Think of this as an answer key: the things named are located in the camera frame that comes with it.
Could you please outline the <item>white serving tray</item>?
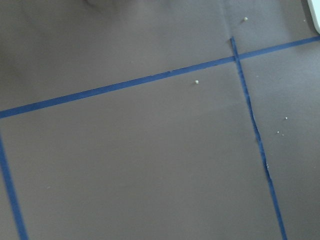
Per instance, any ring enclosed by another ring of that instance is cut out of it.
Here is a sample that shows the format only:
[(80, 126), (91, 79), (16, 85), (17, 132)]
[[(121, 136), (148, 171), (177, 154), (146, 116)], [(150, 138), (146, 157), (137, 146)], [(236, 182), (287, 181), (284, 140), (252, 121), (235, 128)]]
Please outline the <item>white serving tray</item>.
[(320, 33), (320, 0), (308, 0), (313, 25), (317, 33)]

